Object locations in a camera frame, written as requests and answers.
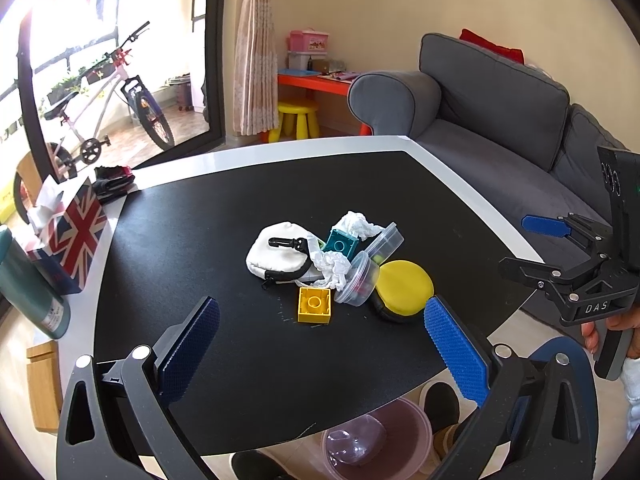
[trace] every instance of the black door frame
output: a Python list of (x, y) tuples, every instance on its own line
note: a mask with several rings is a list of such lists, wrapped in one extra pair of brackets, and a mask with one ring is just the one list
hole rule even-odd
[[(206, 0), (205, 16), (205, 80), (207, 83), (207, 108), (209, 129), (197, 136), (159, 153), (135, 169), (147, 168), (185, 156), (197, 155), (213, 150), (225, 140), (225, 102), (222, 76), (222, 36), (225, 0)], [(33, 69), (31, 67), (31, 12), (20, 24), (18, 35), (18, 93), (24, 121), (24, 131), (33, 155), (38, 174), (44, 181), (51, 175), (56, 181), (58, 175), (50, 160), (42, 135), (40, 118), (33, 94)]]

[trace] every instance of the silver bolt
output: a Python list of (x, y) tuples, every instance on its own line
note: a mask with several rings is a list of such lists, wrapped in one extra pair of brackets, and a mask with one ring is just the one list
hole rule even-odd
[(569, 358), (566, 354), (556, 354), (556, 363), (562, 366), (567, 366), (569, 364)]
[(90, 355), (81, 355), (78, 359), (76, 359), (76, 367), (85, 368), (91, 362)]
[(508, 359), (513, 353), (507, 345), (498, 345), (495, 347), (495, 354), (502, 359)]
[(138, 359), (140, 361), (142, 361), (142, 359), (146, 359), (149, 354), (151, 354), (151, 348), (147, 345), (136, 346), (131, 353), (134, 359)]

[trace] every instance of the bottle lid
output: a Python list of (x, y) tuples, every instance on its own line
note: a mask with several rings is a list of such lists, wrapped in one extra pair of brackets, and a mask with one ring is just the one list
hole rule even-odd
[(11, 230), (6, 225), (0, 225), (0, 264), (4, 261), (4, 257), (14, 241)]

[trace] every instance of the bicycle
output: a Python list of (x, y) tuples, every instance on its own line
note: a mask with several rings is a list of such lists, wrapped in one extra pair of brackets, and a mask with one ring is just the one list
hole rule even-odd
[[(43, 114), (44, 119), (47, 121), (60, 119), (62, 121), (61, 126), (66, 124), (69, 131), (71, 131), (80, 142), (79, 153), (77, 156), (72, 156), (72, 154), (62, 146), (68, 132), (64, 134), (60, 139), (60, 142), (47, 143), (59, 180), (66, 180), (68, 178), (78, 176), (76, 163), (84, 162), (89, 166), (94, 162), (97, 162), (102, 154), (102, 146), (111, 145), (109, 137), (105, 137), (104, 140), (98, 140), (98, 133), (100, 132), (100, 124), (102, 123), (102, 118), (104, 117), (104, 113), (109, 105), (109, 101), (121, 82), (124, 82), (124, 84), (120, 87), (120, 91), (124, 94), (127, 105), (129, 105), (131, 110), (133, 110), (133, 113), (140, 121), (141, 126), (145, 129), (149, 137), (151, 137), (151, 140), (153, 140), (153, 142), (155, 142), (163, 151), (175, 146), (174, 134), (171, 131), (171, 127), (169, 126), (164, 113), (162, 113), (162, 109), (151, 95), (151, 92), (145, 87), (140, 76), (137, 75), (129, 77), (125, 68), (125, 66), (129, 64), (126, 58), (131, 49), (124, 50), (124, 46), (129, 42), (135, 42), (140, 34), (146, 30), (149, 24), (150, 22), (146, 22), (144, 25), (137, 28), (118, 48), (110, 53), (106, 53), (98, 63), (78, 75), (75, 79), (77, 84), (79, 84), (85, 77), (87, 79), (93, 77), (95, 80), (100, 80), (106, 75), (106, 78), (104, 79), (102, 87), (89, 99), (88, 103), (82, 107), (75, 119), (72, 120), (66, 114), (65, 109), (69, 102), (79, 94), (79, 91), (69, 92), (69, 94), (64, 96), (55, 104), (52, 104), (51, 108)], [(98, 117), (98, 123), (95, 126), (94, 136), (89, 139), (85, 139), (76, 129), (76, 123), (80, 117), (82, 117), (87, 108), (91, 106), (98, 96), (103, 95), (103, 92), (109, 86), (111, 86), (111, 88), (104, 100), (102, 111)], [(25, 202), (30, 202), (30, 199), (22, 183), (22, 177), (16, 171), (14, 178), (15, 209), (20, 217), (28, 223), (29, 220)]]

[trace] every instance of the black table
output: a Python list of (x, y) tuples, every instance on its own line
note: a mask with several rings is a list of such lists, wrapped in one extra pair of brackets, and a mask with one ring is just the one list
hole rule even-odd
[[(411, 143), (407, 151), (416, 150)], [(201, 455), (313, 434), (419, 386), (444, 368), (421, 322), (391, 324), (366, 304), (334, 304), (328, 325), (299, 324), (298, 288), (262, 290), (244, 260), (261, 229), (278, 222), (326, 238), (348, 210), (382, 226), (394, 221), (405, 242), (392, 259), (424, 267), (436, 293), (489, 335), (530, 291), (499, 277), (497, 263), (511, 251), (425, 168), (427, 155), (427, 162), (402, 151), (286, 160), (130, 194), (104, 269), (96, 360), (153, 344), (200, 297), (216, 298), (220, 330), (184, 398), (171, 406)], [(450, 172), (440, 163), (438, 171)], [(465, 186), (459, 194), (473, 196)]]

